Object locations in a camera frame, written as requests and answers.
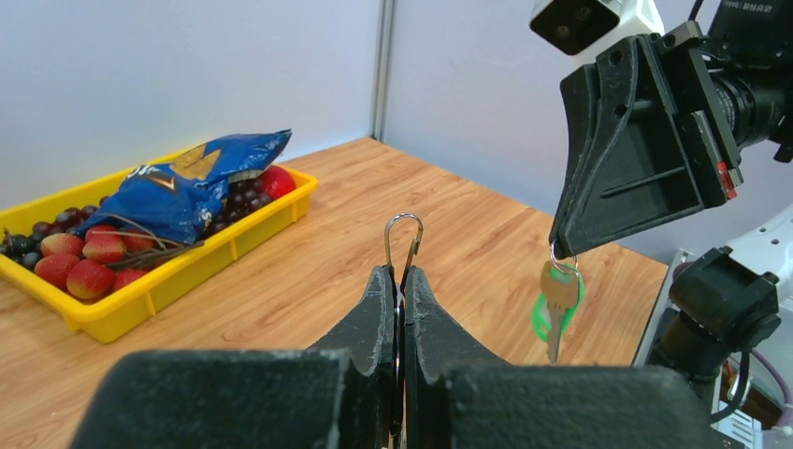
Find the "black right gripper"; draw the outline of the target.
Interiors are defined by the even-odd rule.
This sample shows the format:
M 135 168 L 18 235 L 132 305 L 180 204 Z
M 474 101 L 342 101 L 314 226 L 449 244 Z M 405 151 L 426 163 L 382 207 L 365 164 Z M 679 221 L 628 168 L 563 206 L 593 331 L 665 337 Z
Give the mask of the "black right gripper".
M 556 259 L 721 206 L 743 149 L 792 146 L 792 4 L 722 1 L 707 32 L 695 2 L 677 27 L 624 37 L 560 82 L 564 187 Z

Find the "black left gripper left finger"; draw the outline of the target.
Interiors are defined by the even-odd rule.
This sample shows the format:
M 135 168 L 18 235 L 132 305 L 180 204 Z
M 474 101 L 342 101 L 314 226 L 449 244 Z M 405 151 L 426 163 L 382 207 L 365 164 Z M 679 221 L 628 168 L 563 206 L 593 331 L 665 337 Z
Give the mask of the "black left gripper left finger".
M 396 380 L 393 271 L 304 350 L 147 350 L 98 386 L 75 448 L 385 448 Z

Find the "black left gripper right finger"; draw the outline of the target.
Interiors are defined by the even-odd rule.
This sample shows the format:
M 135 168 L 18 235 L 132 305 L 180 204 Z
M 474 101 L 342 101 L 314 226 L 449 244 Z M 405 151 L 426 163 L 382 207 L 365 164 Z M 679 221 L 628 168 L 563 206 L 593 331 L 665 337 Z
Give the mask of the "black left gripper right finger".
M 516 366 L 405 282 L 410 448 L 715 448 L 709 415 L 671 369 Z

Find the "green tagged key bunch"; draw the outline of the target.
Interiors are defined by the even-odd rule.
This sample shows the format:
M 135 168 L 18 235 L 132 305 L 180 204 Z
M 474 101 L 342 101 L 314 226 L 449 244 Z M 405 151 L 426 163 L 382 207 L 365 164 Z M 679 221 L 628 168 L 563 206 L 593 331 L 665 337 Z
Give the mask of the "green tagged key bunch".
M 540 291 L 548 314 L 545 321 L 545 342 L 551 364 L 558 362 L 568 316 L 575 312 L 584 296 L 578 258 L 573 256 L 572 264 L 566 264 L 556 256 L 555 249 L 554 240 L 550 244 L 549 259 L 543 264 L 539 274 Z

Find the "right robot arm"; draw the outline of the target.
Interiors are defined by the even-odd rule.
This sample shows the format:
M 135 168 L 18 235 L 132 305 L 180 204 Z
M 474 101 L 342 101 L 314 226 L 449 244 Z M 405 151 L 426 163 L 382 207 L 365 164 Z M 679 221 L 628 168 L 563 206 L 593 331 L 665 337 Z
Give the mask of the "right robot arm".
M 569 155 L 555 268 L 737 195 L 744 148 L 792 159 L 792 5 L 723 1 L 708 31 L 666 31 L 651 1 L 545 1 L 531 29 L 576 59 L 560 83 Z M 682 373 L 724 424 L 792 295 L 792 211 L 682 265 L 638 355 Z

